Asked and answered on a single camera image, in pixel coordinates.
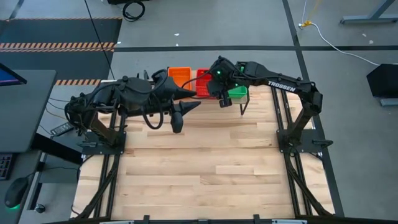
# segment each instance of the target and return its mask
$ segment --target concrete floor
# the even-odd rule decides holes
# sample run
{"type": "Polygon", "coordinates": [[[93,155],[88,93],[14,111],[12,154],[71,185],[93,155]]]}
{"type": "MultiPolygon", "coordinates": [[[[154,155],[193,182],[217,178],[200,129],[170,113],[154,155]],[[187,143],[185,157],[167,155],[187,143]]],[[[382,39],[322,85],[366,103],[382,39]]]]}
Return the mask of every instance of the concrete floor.
{"type": "MultiPolygon", "coordinates": [[[[93,17],[121,16],[121,6],[109,6],[100,0],[87,1],[93,17]]],[[[1,1],[0,19],[7,17],[5,13],[11,14],[16,2],[1,1]]],[[[343,15],[367,14],[379,2],[381,0],[322,1],[311,20],[320,26],[325,38],[336,45],[398,45],[397,24],[339,24],[343,15]]],[[[304,0],[289,0],[289,4],[294,22],[298,24],[304,0]]],[[[123,21],[118,47],[293,46],[284,6],[279,0],[153,0],[145,5],[146,14],[141,20],[123,21]]],[[[307,15],[314,5],[315,0],[308,0],[307,15]]],[[[398,2],[388,13],[398,13],[398,2]]],[[[88,13],[82,0],[25,0],[17,17],[88,17],[88,13]]],[[[301,45],[326,45],[314,27],[297,29],[297,35],[301,45]]],[[[398,62],[397,51],[354,53],[377,63],[398,62]]],[[[151,73],[166,66],[206,68],[218,55],[232,61],[254,60],[293,77],[301,75],[294,51],[266,50],[116,52],[112,69],[118,78],[135,75],[143,69],[151,73]]],[[[304,52],[303,55],[310,79],[324,95],[320,116],[326,138],[335,142],[329,150],[345,215],[398,220],[398,166],[395,163],[398,108],[382,108],[372,97],[366,75],[375,66],[334,51],[304,52]]],[[[92,88],[55,86],[52,96],[68,99],[92,88]]],[[[62,114],[51,106],[49,109],[62,114]]],[[[61,119],[48,114],[42,120],[46,129],[62,123],[61,119]]],[[[69,217],[75,184],[47,187],[49,192],[42,191],[39,202],[51,209],[41,215],[26,211],[20,223],[45,223],[69,217]]]]}

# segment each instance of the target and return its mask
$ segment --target wooden table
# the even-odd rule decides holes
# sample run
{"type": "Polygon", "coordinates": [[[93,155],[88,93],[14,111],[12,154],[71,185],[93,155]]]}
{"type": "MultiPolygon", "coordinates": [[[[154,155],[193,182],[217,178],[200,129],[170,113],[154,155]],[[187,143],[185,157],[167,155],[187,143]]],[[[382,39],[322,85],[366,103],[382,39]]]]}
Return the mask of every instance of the wooden table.
{"type": "MultiPolygon", "coordinates": [[[[202,100],[183,117],[180,134],[172,132],[169,116],[159,130],[149,129],[142,117],[129,118],[112,220],[142,220],[144,215],[151,220],[252,219],[254,214],[293,218],[284,158],[275,134],[271,89],[250,87],[250,97],[244,116],[238,104],[220,108],[218,100],[202,100]]],[[[300,100],[293,94],[288,99],[295,119],[300,100]]],[[[106,124],[109,119],[101,117],[106,124]]],[[[159,117],[150,120],[155,123],[159,117]]],[[[301,156],[308,188],[333,213],[322,162],[309,154],[301,156]]],[[[76,211],[82,211],[97,191],[102,162],[103,156],[94,156],[82,167],[76,211]]],[[[300,210],[305,213],[302,194],[297,191],[300,210]]],[[[101,215],[107,199],[105,194],[101,215]]]]}

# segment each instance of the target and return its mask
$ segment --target robotic arm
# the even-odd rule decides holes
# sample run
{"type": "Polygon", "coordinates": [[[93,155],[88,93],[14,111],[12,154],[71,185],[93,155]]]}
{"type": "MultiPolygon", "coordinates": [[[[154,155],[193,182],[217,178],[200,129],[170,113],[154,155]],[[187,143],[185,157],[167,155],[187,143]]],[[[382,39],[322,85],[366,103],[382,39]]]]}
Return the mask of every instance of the robotic arm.
{"type": "Polygon", "coordinates": [[[178,87],[173,78],[168,77],[166,73],[166,70],[159,70],[152,75],[152,80],[124,76],[120,80],[100,83],[92,93],[80,93],[79,97],[71,97],[65,106],[65,116],[78,128],[80,134],[92,130],[101,142],[109,146],[118,144],[119,133],[107,128],[98,119],[98,113],[118,111],[122,118],[143,116],[146,124],[152,129],[159,129],[164,114],[169,114],[172,117],[173,132],[179,133],[183,126],[182,116],[201,102],[180,101],[175,104],[174,100],[195,96],[196,92],[178,87]],[[156,127],[147,119],[147,114],[152,116],[155,113],[160,114],[160,123],[156,127]]]}
{"type": "Polygon", "coordinates": [[[211,96],[220,99],[220,106],[231,106],[228,90],[237,86],[267,85],[281,90],[295,93],[300,97],[303,109],[296,121],[288,127],[286,143],[293,146],[300,144],[302,130],[312,116],[322,110],[322,94],[315,87],[314,82],[305,82],[301,78],[292,78],[281,73],[271,72],[265,66],[256,62],[237,62],[233,65],[228,59],[218,57],[210,67],[212,79],[207,84],[211,96]]]}

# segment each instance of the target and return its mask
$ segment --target hazard stripe tape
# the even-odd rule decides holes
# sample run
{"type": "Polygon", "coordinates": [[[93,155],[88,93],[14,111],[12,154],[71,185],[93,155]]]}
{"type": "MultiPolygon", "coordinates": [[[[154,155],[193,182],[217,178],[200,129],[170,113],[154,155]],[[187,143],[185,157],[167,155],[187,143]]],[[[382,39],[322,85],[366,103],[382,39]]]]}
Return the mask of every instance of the hazard stripe tape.
{"type": "Polygon", "coordinates": [[[0,49],[0,52],[100,52],[102,49],[0,49]]]}
{"type": "Polygon", "coordinates": [[[100,79],[57,80],[55,85],[98,85],[100,79]]]}
{"type": "MultiPolygon", "coordinates": [[[[79,19],[90,19],[89,17],[77,17],[77,18],[14,18],[13,20],[79,20],[79,19]]],[[[93,19],[123,19],[122,17],[94,17],[93,19]]]]}
{"type": "MultiPolygon", "coordinates": [[[[115,43],[103,42],[102,48],[113,48],[115,43]]],[[[76,49],[76,48],[101,48],[99,42],[76,43],[0,43],[0,49],[76,49]]]]}

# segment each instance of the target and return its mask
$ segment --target computer monitor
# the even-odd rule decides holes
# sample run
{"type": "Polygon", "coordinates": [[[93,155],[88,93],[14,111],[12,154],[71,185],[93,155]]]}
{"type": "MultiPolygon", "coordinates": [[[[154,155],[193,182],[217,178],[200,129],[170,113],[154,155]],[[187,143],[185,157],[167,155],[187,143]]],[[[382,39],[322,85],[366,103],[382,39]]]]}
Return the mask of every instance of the computer monitor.
{"type": "Polygon", "coordinates": [[[0,63],[0,86],[26,84],[26,79],[0,63]]]}

